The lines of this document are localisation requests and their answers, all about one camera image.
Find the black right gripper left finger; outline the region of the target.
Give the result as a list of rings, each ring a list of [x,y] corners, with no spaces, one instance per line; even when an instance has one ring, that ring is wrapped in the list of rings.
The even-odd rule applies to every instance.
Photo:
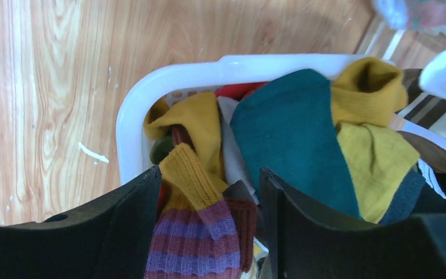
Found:
[[[0,278],[142,278],[161,172],[43,222],[0,227]]]

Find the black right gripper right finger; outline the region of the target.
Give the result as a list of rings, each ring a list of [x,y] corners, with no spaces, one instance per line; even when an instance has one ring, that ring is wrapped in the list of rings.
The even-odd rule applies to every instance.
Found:
[[[446,214],[387,226],[338,212],[260,171],[273,278],[446,278]]]

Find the maroon purple striped sock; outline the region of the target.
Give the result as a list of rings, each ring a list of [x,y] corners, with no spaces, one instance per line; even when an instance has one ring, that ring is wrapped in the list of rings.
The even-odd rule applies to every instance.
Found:
[[[145,278],[245,278],[254,274],[253,201],[226,198],[187,144],[159,164],[169,197],[154,227]]]

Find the pink patterned sock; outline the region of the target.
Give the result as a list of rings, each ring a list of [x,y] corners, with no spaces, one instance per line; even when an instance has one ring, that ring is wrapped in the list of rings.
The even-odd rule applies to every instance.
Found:
[[[446,1],[377,0],[372,5],[394,29],[423,30],[446,25]]]

